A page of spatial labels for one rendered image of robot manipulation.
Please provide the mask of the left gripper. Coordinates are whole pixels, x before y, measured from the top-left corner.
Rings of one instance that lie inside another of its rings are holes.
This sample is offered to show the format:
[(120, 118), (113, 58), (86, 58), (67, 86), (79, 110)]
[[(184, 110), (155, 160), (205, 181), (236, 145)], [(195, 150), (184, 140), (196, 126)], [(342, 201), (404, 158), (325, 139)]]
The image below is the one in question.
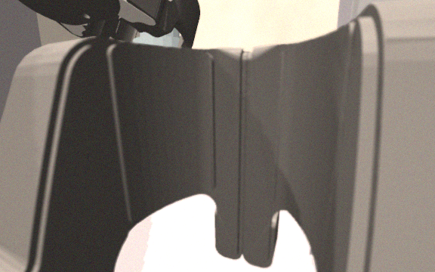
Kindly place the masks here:
[[(175, 28), (178, 47), (192, 48), (200, 19), (198, 0), (19, 0), (80, 38), (126, 42), (147, 32), (162, 37)], [(87, 23), (87, 24), (86, 24)]]

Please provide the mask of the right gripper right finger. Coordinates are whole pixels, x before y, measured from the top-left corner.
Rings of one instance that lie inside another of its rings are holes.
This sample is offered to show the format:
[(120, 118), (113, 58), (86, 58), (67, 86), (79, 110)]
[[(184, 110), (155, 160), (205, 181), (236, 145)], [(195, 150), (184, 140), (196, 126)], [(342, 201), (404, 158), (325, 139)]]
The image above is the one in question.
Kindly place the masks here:
[(435, 272), (435, 0), (247, 56), (242, 256), (287, 211), (316, 272)]

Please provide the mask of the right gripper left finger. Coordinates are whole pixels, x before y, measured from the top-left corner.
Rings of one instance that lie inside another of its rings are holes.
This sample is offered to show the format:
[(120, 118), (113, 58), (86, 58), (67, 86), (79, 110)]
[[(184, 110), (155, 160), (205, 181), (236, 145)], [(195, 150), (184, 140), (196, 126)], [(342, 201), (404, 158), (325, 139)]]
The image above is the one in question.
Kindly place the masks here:
[(0, 122), (0, 272), (115, 272), (137, 224), (196, 195), (240, 259), (249, 52), (93, 36), (27, 54)]

